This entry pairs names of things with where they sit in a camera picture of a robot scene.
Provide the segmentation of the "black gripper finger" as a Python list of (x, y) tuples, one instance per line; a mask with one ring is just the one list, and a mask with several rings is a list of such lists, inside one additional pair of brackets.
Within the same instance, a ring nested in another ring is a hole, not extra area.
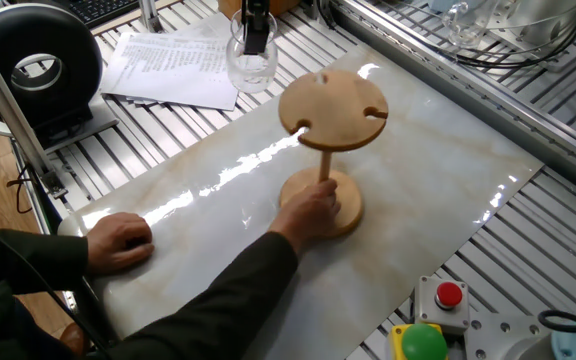
[(256, 5), (254, 2), (248, 0), (242, 1), (242, 26), (244, 29), (244, 54), (245, 55), (256, 55), (257, 45), (255, 40), (256, 35)]
[(268, 0), (256, 0), (256, 53), (265, 52), (269, 25), (270, 2)]

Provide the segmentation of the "person's right hand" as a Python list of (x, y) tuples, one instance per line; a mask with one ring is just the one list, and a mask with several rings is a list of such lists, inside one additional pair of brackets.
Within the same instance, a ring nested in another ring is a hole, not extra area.
[(268, 228), (282, 235), (297, 255), (335, 227), (341, 205), (333, 179), (306, 187), (283, 205)]

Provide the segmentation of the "person's left hand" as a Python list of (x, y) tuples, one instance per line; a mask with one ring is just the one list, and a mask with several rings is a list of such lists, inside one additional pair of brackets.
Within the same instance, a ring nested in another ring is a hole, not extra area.
[(152, 231), (134, 213), (116, 213), (100, 219), (85, 236), (87, 272), (109, 275), (137, 266), (154, 253)]

